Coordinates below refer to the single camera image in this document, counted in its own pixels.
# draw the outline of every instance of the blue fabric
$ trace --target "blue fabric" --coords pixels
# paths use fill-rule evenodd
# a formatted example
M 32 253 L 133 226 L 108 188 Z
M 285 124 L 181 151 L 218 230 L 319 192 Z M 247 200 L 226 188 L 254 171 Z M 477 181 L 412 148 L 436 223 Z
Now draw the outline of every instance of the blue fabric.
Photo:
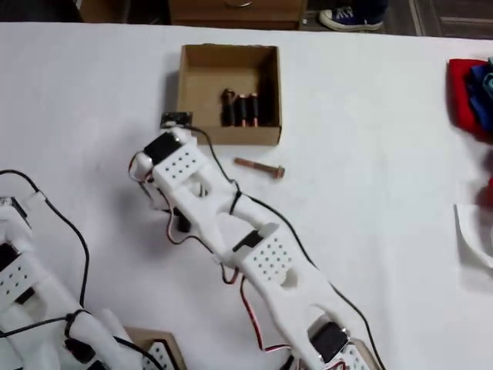
M 388 0 L 353 0 L 354 15 L 370 24 L 382 22 L 387 7 Z
M 488 132 L 493 132 L 493 98 L 488 90 L 491 81 L 493 68 L 490 64 L 472 67 L 467 81 L 471 108 L 483 130 Z

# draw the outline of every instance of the perforated panel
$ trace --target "perforated panel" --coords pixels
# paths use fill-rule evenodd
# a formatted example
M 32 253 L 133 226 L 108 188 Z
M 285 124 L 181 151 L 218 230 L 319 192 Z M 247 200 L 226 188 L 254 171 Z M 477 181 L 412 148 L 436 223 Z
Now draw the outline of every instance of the perforated panel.
M 196 146 L 187 143 L 158 165 L 159 173 L 167 186 L 173 189 L 195 173 L 207 160 Z
M 286 272 L 293 265 L 291 248 L 276 231 L 255 247 L 245 259 L 245 264 L 256 270 L 262 278 L 282 284 L 286 280 Z
M 38 276 L 28 259 L 21 254 L 0 273 L 0 311 L 10 306 L 30 288 Z
M 363 356 L 361 356 L 361 353 L 357 350 L 356 345 L 352 343 L 345 346 L 336 355 L 334 360 L 332 360 L 330 364 L 326 366 L 326 368 L 332 368 L 339 361 L 344 361 L 344 363 L 346 364 L 346 370 L 370 370 L 370 367 L 363 360 Z
M 151 346 L 149 353 L 164 367 L 166 370 L 175 370 L 166 346 L 158 341 L 155 341 Z M 147 358 L 143 359 L 143 370 L 157 370 L 157 367 Z

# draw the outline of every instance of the red fabric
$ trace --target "red fabric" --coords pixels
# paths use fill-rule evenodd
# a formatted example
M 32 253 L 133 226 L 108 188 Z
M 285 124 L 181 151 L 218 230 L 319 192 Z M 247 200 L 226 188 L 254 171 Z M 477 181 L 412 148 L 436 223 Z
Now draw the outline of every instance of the red fabric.
M 477 59 L 450 59 L 448 61 L 448 77 L 450 79 L 455 124 L 463 130 L 481 137 L 486 137 L 488 134 L 481 128 L 469 106 L 469 96 L 464 78 L 471 67 L 481 66 L 486 63 L 484 60 Z

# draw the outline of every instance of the shoe lace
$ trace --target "shoe lace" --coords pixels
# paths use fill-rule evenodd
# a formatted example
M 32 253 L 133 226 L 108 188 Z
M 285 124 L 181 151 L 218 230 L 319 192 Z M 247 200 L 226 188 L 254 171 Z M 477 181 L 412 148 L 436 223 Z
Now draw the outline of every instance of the shoe lace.
M 343 18 L 353 18 L 353 9 L 350 6 L 337 8 L 336 19 L 343 19 Z

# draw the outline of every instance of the cloth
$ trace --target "cloth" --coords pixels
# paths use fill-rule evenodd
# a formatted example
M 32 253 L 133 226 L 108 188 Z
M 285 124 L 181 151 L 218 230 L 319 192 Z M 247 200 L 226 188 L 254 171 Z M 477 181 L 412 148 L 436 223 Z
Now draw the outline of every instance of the cloth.
M 476 136 L 486 137 L 487 133 L 481 128 L 469 104 L 466 77 L 471 67 L 483 66 L 486 62 L 477 59 L 451 59 L 448 62 L 448 78 L 451 90 L 452 109 L 455 114 L 455 124 Z
M 354 0 L 352 3 L 354 14 L 369 23 L 381 22 L 387 7 L 388 0 Z
M 491 72 L 489 63 L 471 67 L 467 87 L 469 102 L 483 130 L 493 132 L 493 99 L 485 88 L 485 79 Z

